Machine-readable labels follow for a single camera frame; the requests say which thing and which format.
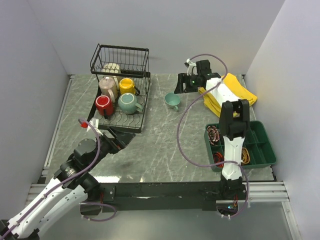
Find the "small teal cup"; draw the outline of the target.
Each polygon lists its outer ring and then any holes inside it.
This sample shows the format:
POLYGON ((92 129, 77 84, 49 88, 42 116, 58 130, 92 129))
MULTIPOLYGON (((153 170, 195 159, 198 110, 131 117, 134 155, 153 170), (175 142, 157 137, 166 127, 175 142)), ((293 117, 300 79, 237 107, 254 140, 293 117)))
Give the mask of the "small teal cup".
POLYGON ((175 111, 179 110, 181 99, 177 94, 174 94, 173 92, 167 93, 164 96, 164 101, 169 108, 174 109, 175 111))

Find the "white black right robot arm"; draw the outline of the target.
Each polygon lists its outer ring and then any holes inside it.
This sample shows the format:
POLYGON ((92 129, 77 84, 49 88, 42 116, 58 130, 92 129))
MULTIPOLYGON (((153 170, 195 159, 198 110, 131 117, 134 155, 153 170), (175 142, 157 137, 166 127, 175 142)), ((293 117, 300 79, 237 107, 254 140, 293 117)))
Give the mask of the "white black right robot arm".
POLYGON ((224 162, 218 192, 222 199, 234 199, 246 192, 241 163, 243 143, 250 128, 250 104, 226 86, 227 68, 221 77, 212 72, 208 60, 194 63, 188 59, 185 65, 196 67, 197 74, 179 73, 174 93, 193 93, 203 87, 205 93, 212 94, 221 107, 219 130, 224 141, 224 162))

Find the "red mug black handle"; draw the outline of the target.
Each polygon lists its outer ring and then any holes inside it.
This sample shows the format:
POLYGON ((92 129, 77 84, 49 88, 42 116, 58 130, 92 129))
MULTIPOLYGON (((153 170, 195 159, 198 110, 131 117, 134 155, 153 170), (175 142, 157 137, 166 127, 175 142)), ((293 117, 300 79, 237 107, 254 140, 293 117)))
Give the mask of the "red mug black handle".
POLYGON ((114 105, 107 95, 100 95, 95 99, 95 106, 99 114, 108 119, 114 113, 114 105))

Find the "pink mug lilac inside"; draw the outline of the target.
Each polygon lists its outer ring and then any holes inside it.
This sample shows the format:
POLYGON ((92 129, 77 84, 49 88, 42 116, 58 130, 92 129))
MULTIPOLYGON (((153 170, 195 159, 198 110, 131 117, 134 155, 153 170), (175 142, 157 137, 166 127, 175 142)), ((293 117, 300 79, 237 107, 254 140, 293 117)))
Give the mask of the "pink mug lilac inside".
POLYGON ((103 77, 99 81, 99 88, 102 95, 110 97, 111 101, 116 103, 118 98, 118 88, 113 77, 103 77))

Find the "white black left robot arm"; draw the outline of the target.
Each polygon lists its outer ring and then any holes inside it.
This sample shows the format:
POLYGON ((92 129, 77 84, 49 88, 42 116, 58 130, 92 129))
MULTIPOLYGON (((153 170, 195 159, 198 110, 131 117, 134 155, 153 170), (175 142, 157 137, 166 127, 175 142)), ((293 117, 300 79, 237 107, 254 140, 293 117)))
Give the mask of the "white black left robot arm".
POLYGON ((95 139, 81 140, 45 188, 16 216, 0 222, 2 240, 38 240, 76 205, 101 196, 90 171, 108 154, 117 154, 136 136, 109 128, 111 137, 94 128, 95 139))

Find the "yellow plastic cup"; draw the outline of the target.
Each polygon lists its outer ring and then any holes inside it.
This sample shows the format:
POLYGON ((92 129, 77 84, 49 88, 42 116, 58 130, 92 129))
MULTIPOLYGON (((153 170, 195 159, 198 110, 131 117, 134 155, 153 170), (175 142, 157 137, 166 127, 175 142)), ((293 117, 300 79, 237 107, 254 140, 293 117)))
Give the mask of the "yellow plastic cup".
POLYGON ((120 94, 131 93, 136 96, 140 95, 140 90, 136 87, 134 81, 131 78, 123 78, 119 82, 120 94))

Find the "white floral mug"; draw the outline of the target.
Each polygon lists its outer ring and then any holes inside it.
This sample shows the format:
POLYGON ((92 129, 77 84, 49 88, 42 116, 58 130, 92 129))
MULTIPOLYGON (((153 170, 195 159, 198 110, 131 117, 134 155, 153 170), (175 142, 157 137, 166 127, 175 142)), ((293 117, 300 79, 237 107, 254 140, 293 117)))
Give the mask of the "white floral mug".
POLYGON ((121 74, 121 68, 117 63, 106 63, 101 70, 103 73, 107 73, 108 76, 112 77, 117 83, 122 79, 121 76, 114 74, 121 74))

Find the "dark green ceramic mug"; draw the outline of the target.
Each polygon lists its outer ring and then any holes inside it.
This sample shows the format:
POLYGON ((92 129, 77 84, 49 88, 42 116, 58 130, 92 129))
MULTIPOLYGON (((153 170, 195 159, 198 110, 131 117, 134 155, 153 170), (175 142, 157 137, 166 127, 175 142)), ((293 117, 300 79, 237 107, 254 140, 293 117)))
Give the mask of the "dark green ceramic mug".
POLYGON ((138 103, 137 97, 133 93, 124 93, 118 99, 118 106, 127 115, 142 113, 144 107, 138 103))

